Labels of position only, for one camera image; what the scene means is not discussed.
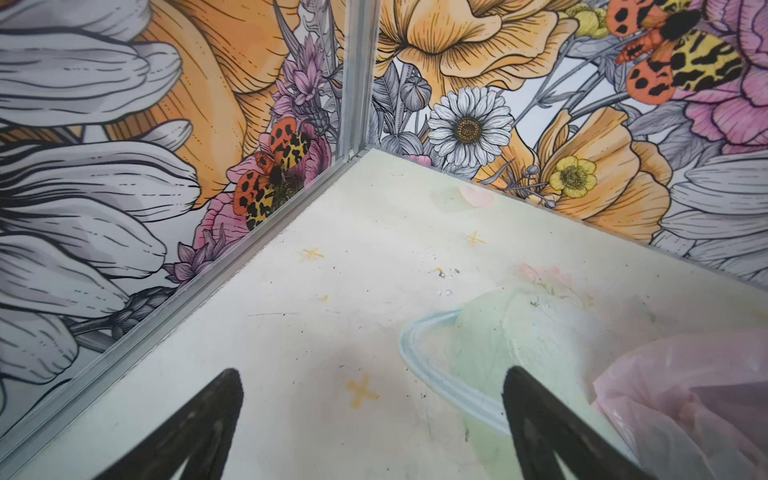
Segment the pink plastic bag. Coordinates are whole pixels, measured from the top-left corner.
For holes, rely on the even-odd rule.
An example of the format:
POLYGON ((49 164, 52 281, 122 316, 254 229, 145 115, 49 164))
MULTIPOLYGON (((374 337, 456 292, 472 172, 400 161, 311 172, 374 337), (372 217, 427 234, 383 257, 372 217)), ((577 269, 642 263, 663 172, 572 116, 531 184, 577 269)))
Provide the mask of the pink plastic bag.
POLYGON ((655 478, 766 478, 766 330, 658 340, 593 386, 596 407, 655 478))

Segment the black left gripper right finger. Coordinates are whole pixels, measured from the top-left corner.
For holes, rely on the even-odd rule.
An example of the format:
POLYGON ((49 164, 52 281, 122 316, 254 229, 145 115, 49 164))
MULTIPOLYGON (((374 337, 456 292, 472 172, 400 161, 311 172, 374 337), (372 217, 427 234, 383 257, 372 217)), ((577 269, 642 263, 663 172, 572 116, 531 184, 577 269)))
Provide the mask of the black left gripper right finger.
POLYGON ((525 479, 649 479, 520 366, 507 371, 503 405, 525 479))

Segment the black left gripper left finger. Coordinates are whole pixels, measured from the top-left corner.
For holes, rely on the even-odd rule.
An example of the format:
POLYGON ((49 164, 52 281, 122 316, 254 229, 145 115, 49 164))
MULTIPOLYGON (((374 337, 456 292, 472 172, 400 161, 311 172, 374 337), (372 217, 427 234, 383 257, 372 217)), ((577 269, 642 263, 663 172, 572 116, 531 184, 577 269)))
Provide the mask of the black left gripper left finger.
POLYGON ((244 401, 240 374, 223 370, 99 479, 220 479, 244 401))

